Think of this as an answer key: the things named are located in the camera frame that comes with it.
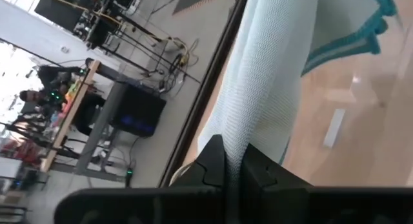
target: cable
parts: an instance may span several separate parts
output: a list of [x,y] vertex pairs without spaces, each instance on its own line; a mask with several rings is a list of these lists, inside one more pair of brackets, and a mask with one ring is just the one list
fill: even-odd
[[[186,67],[185,67],[185,72],[186,72],[186,71],[188,71],[188,65],[186,65]],[[180,91],[182,90],[183,85],[184,85],[184,83],[185,83],[185,78],[186,78],[186,74],[183,74],[182,81],[180,81],[181,86],[178,88],[178,91],[176,91],[176,93],[172,96],[172,99],[174,99],[175,97],[177,97],[178,94],[180,93]]]
[[[84,156],[85,154],[91,153],[91,152],[92,152],[92,150],[90,150],[90,151],[88,151],[88,152],[85,152],[84,154],[81,154],[80,157],[81,157],[81,156]],[[70,162],[72,162],[72,161],[75,161],[75,160],[78,160],[78,159],[72,158],[72,159],[69,159],[69,160],[67,160],[67,161],[60,161],[60,162],[56,162],[56,163],[68,164],[68,163],[70,163]]]
[[[194,50],[198,47],[198,43],[199,43],[199,38],[195,39],[194,42],[191,44],[191,47],[189,48],[188,63],[186,64],[189,67],[194,66],[199,61],[199,56],[194,54]],[[192,57],[195,58],[195,61],[192,64],[189,64],[189,58],[191,57],[191,55],[192,55]]]
[[128,162],[126,161],[125,153],[124,153],[121,149],[119,149],[119,148],[117,148],[117,147],[115,147],[115,149],[118,150],[118,151],[120,151],[120,153],[122,154],[122,158],[119,158],[119,157],[116,157],[116,156],[110,156],[110,157],[117,158],[117,159],[122,159],[123,162],[125,162],[125,166],[127,166],[127,165],[128,165]]
[[163,89],[160,92],[161,94],[166,94],[166,93],[170,92],[175,87],[177,74],[181,71],[181,70],[178,69],[178,68],[181,67],[180,64],[179,64],[181,58],[182,58],[182,55],[178,54],[175,57],[175,59],[172,61],[171,67],[168,70],[169,73],[166,76],[164,76],[164,78],[162,80],[162,86],[161,86],[161,84],[159,85]]
[[123,158],[121,158],[121,157],[117,157],[117,156],[109,156],[109,158],[114,158],[114,159],[120,159],[120,160],[122,160],[123,161],[123,163],[125,163],[125,167],[127,167],[128,166],[128,162],[126,162],[126,160],[125,159],[123,159]]
[[[154,58],[154,57],[151,56],[150,54],[148,54],[148,53],[146,53],[145,51],[143,51],[143,50],[142,50],[141,48],[139,48],[137,45],[131,43],[130,41],[124,39],[123,37],[119,37],[119,38],[120,38],[122,41],[125,41],[125,42],[129,43],[130,45],[134,46],[135,48],[140,49],[140,50],[142,51],[142,53],[144,53],[145,55],[147,55],[149,58],[151,58],[151,59],[153,59],[153,60],[157,60],[156,58]],[[161,66],[163,66],[165,69],[168,68],[166,65],[162,64],[160,60],[159,60],[158,64],[161,65]]]
[[171,179],[170,179],[170,183],[169,186],[171,186],[173,183],[175,183],[175,181],[180,178],[192,165],[194,164],[194,162],[191,162],[187,165],[183,165],[180,168],[178,168],[178,170],[176,170],[176,172],[174,173],[174,175],[172,175]]
[[[140,45],[141,47],[145,48],[145,50],[151,51],[151,50],[150,50],[149,48],[147,48],[145,45],[142,45],[141,43],[139,43],[137,40],[135,40],[133,37],[129,36],[129,35],[126,34],[125,32],[121,32],[121,33],[122,33],[123,36],[127,36],[129,39],[135,41],[136,44],[138,44],[138,45]],[[190,58],[191,54],[192,54],[192,56],[194,56],[194,57],[196,58],[196,62],[195,62],[195,63],[192,63],[192,64],[190,65],[190,66],[194,66],[194,65],[198,62],[198,60],[199,60],[199,57],[193,53],[193,51],[195,50],[198,42],[199,42],[199,38],[197,38],[197,39],[192,43],[192,46],[191,46],[191,48],[190,48],[191,50],[190,50],[189,52],[187,52],[186,55],[181,55],[181,58],[179,59],[179,66],[173,66],[173,67],[176,67],[178,70],[182,71],[182,70],[181,70],[181,67],[188,64],[188,61],[189,61],[189,58]],[[149,56],[151,59],[156,60],[156,59],[154,59],[153,57],[151,57],[149,54],[147,54],[145,51],[143,51],[141,48],[138,48],[138,49],[140,49],[144,54],[146,54],[147,56]],[[174,63],[177,63],[177,62],[175,62],[175,61],[174,61],[173,63],[171,63],[171,62],[167,61],[166,59],[164,59],[162,56],[158,56],[158,57],[159,57],[160,59],[163,59],[163,60],[166,61],[167,63],[169,63],[170,66],[172,66]],[[195,82],[201,84],[201,82],[200,82],[199,80],[197,80],[196,78],[194,78],[193,76],[191,76],[191,75],[189,75],[189,74],[186,74],[186,76],[188,76],[189,78],[191,78],[191,79],[194,80]]]
[[129,165],[128,165],[128,168],[134,168],[135,165],[136,165],[136,160],[135,160],[135,159],[132,160],[132,151],[133,151],[133,149],[134,149],[134,147],[135,147],[135,144],[136,144],[136,142],[137,142],[138,139],[140,139],[140,137],[136,137],[135,141],[134,141],[134,142],[131,144],[131,146],[130,146],[130,149],[129,149]]

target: window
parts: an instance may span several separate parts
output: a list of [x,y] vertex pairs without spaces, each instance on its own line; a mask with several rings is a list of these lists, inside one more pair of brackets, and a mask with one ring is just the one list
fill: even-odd
[[59,25],[51,22],[50,20],[48,20],[47,18],[37,14],[34,10],[36,9],[37,4],[40,2],[40,0],[5,0],[13,5],[16,5],[17,7],[23,9],[24,11],[28,12],[29,14],[32,14],[33,16],[41,19],[42,21],[56,26],[59,29],[62,29],[64,31],[66,31],[64,28],[60,27]]
[[[22,90],[39,90],[40,79],[34,69],[37,64],[33,55],[16,49],[7,43],[0,43],[0,122],[9,123],[16,119],[25,103],[19,99]],[[0,136],[5,135],[0,125]]]

